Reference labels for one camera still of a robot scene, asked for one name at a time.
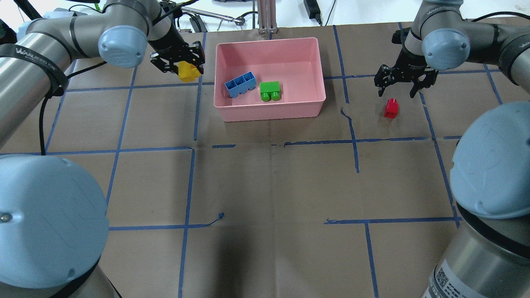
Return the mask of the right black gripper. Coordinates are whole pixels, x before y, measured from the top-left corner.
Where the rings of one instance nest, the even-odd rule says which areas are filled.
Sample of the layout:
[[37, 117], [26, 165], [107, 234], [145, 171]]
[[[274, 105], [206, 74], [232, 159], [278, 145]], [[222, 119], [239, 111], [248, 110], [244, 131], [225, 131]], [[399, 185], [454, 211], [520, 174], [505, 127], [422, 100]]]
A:
[[410, 98], [414, 98], [419, 90], [434, 85], [438, 74], [439, 70], [434, 70], [430, 66], [410, 68], [409, 66], [390, 67], [382, 64], [377, 70], [373, 82], [377, 87], [378, 97], [382, 97], [386, 88], [390, 85], [399, 82], [412, 82], [413, 86], [410, 90]]

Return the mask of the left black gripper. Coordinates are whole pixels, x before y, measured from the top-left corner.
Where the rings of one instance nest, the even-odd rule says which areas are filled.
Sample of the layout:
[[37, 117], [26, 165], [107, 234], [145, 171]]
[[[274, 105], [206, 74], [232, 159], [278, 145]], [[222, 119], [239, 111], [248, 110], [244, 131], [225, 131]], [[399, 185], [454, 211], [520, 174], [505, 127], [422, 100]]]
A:
[[204, 74], [205, 55], [200, 41], [191, 45], [187, 42], [176, 45], [163, 45], [161, 42], [150, 42], [153, 52], [150, 62], [163, 73], [174, 73], [178, 75], [178, 62], [193, 64], [201, 75]]

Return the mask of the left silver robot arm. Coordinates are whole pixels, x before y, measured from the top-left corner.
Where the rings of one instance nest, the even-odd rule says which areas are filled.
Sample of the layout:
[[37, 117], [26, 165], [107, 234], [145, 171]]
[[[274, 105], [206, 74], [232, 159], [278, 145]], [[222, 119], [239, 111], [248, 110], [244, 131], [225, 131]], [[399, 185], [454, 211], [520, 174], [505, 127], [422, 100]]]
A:
[[[85, 298], [108, 237], [106, 199], [77, 163], [48, 153], [46, 107], [62, 98], [73, 76], [102, 65], [135, 68], [151, 46], [152, 64], [178, 74], [186, 62], [204, 73], [199, 41], [189, 45], [175, 13], [194, 4], [108, 0], [94, 14], [38, 17], [23, 23], [15, 43], [1, 45], [1, 145], [39, 110], [39, 153], [1, 156], [1, 296]], [[80, 59], [101, 63], [66, 74]]]

